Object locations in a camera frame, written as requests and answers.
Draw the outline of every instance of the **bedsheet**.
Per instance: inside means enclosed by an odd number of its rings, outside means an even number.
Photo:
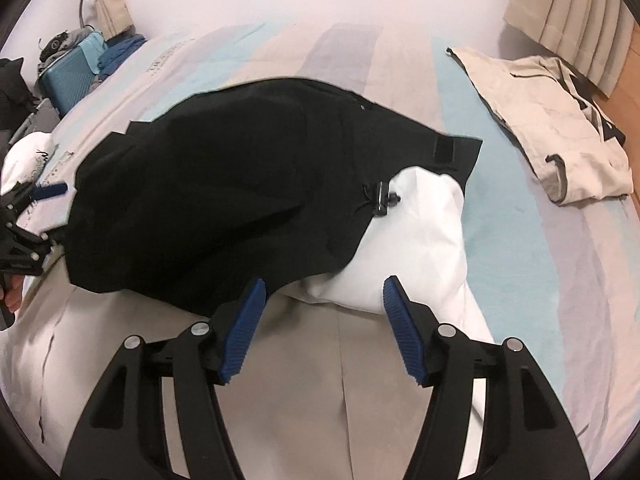
[[[638,216],[626,197],[551,203],[446,54],[448,46],[415,27],[318,21],[157,38],[64,118],[42,181],[72,184],[79,161],[130,120],[152,120],[196,92],[274,76],[324,80],[438,130],[480,137],[462,216],[470,290],[495,340],[526,342],[596,476],[640,418]],[[39,232],[64,223],[71,198],[32,206],[20,224]],[[150,312],[162,316],[149,324]],[[12,348],[2,351],[0,381],[43,457],[60,467],[73,426],[68,421],[82,409],[52,392],[71,378],[88,396],[97,381],[89,370],[74,368],[79,352],[92,352],[95,367],[104,368],[129,333],[170,337],[193,319],[131,292],[77,289],[66,281],[63,259],[43,279],[26,280],[15,330],[0,334],[0,345]],[[283,323],[295,330],[285,331]],[[380,360],[382,354],[388,359]],[[273,384],[262,359],[304,370],[303,379]],[[266,406],[265,391],[283,403]],[[383,316],[278,296],[242,374],[220,396],[248,479],[388,480],[406,468],[429,393],[405,376]],[[28,413],[34,406],[42,420]],[[172,464],[184,471],[179,452]]]

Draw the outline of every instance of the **wooden floor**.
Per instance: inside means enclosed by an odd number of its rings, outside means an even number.
[[[625,151],[634,174],[632,198],[640,214],[640,27],[637,23],[625,67],[613,94],[609,99],[596,96],[596,101],[626,135]]]

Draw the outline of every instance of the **human hand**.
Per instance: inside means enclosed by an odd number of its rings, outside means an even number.
[[[22,284],[24,282],[24,276],[20,274],[12,274],[9,282],[7,283],[8,291],[5,293],[0,288],[0,300],[4,300],[9,312],[14,313],[22,305]]]

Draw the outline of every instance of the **silver screw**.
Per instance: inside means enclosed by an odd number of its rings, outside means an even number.
[[[133,350],[140,346],[140,338],[137,335],[130,335],[124,340],[124,348]]]
[[[202,321],[196,323],[191,327],[191,333],[193,335],[205,335],[206,333],[209,333],[209,325]]]
[[[456,327],[447,324],[440,325],[438,327],[438,334],[443,337],[453,337],[456,335]]]
[[[507,348],[509,350],[513,350],[514,352],[519,352],[524,348],[524,345],[522,344],[522,341],[520,341],[519,339],[511,337],[507,339]]]

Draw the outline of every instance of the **black jacket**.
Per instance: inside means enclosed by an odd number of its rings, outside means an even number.
[[[194,95],[82,162],[69,278],[210,316],[254,276],[274,292],[343,268],[372,218],[364,185],[421,166],[464,189],[480,145],[311,80]]]

